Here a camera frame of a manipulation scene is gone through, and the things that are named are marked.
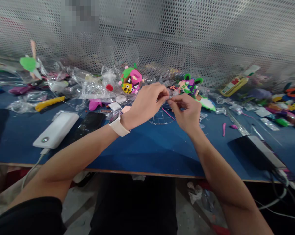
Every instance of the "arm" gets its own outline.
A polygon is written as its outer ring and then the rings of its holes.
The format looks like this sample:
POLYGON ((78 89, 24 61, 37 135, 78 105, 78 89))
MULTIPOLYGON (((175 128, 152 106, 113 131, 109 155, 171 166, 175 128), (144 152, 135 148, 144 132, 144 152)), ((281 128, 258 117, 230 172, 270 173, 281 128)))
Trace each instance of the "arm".
POLYGON ((273 234, 249 190, 199 127, 201 104, 187 94, 168 100, 190 137, 207 181, 221 203, 231 234, 273 234))
MULTIPOLYGON (((160 83, 142 87, 131 109, 121 116, 121 124, 128 130, 141 125, 152 118, 168 98, 166 87, 160 83)), ((63 202, 75 175, 118 137, 105 125, 59 151, 41 167, 9 208, 44 196, 57 197, 63 202)))

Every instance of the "white power bank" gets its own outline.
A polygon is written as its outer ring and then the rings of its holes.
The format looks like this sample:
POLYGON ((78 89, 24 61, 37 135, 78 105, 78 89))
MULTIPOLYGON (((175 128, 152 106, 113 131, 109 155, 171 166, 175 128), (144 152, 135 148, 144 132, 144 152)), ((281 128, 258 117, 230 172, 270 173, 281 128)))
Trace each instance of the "white power bank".
POLYGON ((79 115, 75 113, 61 113, 33 142, 33 146, 49 149, 57 148, 78 118, 79 115))

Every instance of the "person's left hand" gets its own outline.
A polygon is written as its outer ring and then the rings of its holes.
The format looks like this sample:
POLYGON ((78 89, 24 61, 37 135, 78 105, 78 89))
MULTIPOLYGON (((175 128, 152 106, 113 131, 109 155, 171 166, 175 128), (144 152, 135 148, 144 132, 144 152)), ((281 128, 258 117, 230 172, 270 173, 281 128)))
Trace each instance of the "person's left hand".
POLYGON ((121 124, 131 130, 151 119, 169 98, 167 88, 159 82, 143 86, 130 110, 121 116, 121 124))

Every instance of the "pink plastic stick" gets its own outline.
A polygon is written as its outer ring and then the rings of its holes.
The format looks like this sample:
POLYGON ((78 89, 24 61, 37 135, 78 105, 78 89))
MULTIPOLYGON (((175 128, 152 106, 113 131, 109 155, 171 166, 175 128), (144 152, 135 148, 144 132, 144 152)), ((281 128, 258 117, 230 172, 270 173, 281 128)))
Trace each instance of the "pink plastic stick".
POLYGON ((165 111, 165 113, 167 113, 168 114, 168 116, 170 116, 173 120, 175 120, 163 107, 162 107, 162 110, 164 110, 165 111))
POLYGON ((226 123, 223 124, 223 137, 225 137, 226 123))
POLYGON ((254 117, 251 117, 251 116, 249 116, 249 115, 247 115, 245 113, 242 113, 242 114, 245 115, 245 116, 248 116, 249 118, 253 118, 254 119, 254 117))

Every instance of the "table edge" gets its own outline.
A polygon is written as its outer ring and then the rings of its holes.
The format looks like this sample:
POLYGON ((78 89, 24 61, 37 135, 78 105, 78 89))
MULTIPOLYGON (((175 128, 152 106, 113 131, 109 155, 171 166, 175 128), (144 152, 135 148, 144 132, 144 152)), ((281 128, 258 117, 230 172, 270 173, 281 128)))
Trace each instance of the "table edge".
MULTIPOLYGON (((34 166, 34 164, 3 163, 3 162, 0 162, 0 165, 15 166, 15 167, 30 167, 30 168, 34 166)), ((120 170, 105 170, 105 169, 92 169, 92 168, 85 168, 84 170, 91 171, 91 172, 101 172, 101 173, 118 173, 118 174, 133 174, 133 175, 167 176, 167 177, 190 178, 190 179, 205 179, 205 177, 201 177, 201 176, 162 174, 162 173, 150 173, 150 172, 139 172, 139 171, 120 171, 120 170)), ((242 181, 244 181, 244 182, 270 183, 270 181, 265 181, 265 180, 242 179, 242 181)))

